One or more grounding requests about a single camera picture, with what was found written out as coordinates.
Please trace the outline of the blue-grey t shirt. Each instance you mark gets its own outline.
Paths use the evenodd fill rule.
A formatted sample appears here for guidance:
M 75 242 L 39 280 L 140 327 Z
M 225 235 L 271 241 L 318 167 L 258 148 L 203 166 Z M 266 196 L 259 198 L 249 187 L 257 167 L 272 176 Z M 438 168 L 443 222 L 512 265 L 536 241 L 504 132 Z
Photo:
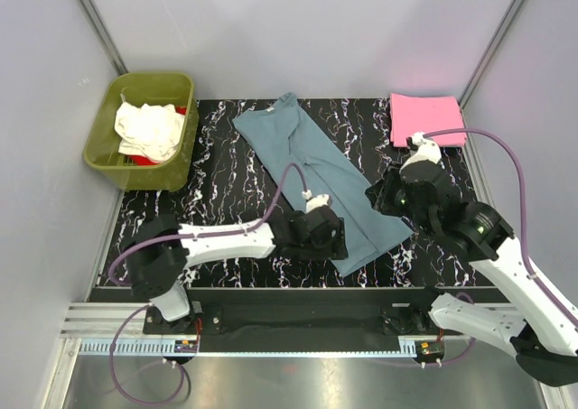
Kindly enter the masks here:
M 233 120 L 275 182 L 295 163 L 314 195 L 328 194 L 331 208 L 344 220 L 349 256 L 332 263 L 346 276 L 379 258 L 412 236 L 400 219 L 372 209 L 365 195 L 370 183 L 299 106 L 293 93 L 269 108 L 248 110 Z

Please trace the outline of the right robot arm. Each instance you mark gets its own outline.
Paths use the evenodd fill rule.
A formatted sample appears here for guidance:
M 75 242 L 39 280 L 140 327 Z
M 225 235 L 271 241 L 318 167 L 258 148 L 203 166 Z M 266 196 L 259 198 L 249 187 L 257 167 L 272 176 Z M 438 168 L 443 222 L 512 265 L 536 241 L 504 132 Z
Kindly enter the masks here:
M 432 289 L 430 302 L 410 311 L 415 330 L 469 335 L 500 349 L 538 382 L 577 381 L 577 309 L 522 256 L 513 228 L 490 205 L 465 201 L 442 166 L 429 161 L 387 167 L 366 190 L 371 207 L 406 217 L 448 252 L 485 275 L 515 306 L 507 314 Z

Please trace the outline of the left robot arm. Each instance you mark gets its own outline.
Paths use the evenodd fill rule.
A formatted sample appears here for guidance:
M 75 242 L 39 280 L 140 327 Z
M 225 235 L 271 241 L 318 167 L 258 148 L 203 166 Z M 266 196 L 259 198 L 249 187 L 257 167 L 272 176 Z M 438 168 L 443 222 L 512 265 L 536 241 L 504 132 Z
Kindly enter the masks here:
M 346 259 L 344 220 L 327 205 L 225 226 L 180 224 L 164 215 L 126 241 L 119 258 L 126 265 L 133 297 L 154 306 L 171 330 L 184 333 L 195 321 L 192 301 L 178 282 L 185 269 L 272 256 L 297 261 Z

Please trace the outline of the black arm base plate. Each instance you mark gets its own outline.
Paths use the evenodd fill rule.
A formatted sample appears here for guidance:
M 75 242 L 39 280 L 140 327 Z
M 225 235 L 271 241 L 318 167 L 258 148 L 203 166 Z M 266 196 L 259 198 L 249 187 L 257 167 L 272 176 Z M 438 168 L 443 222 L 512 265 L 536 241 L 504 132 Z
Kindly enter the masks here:
M 400 335 L 436 334 L 434 288 L 190 289 L 191 315 L 168 323 L 147 310 L 144 333 L 246 345 L 274 342 L 375 349 Z

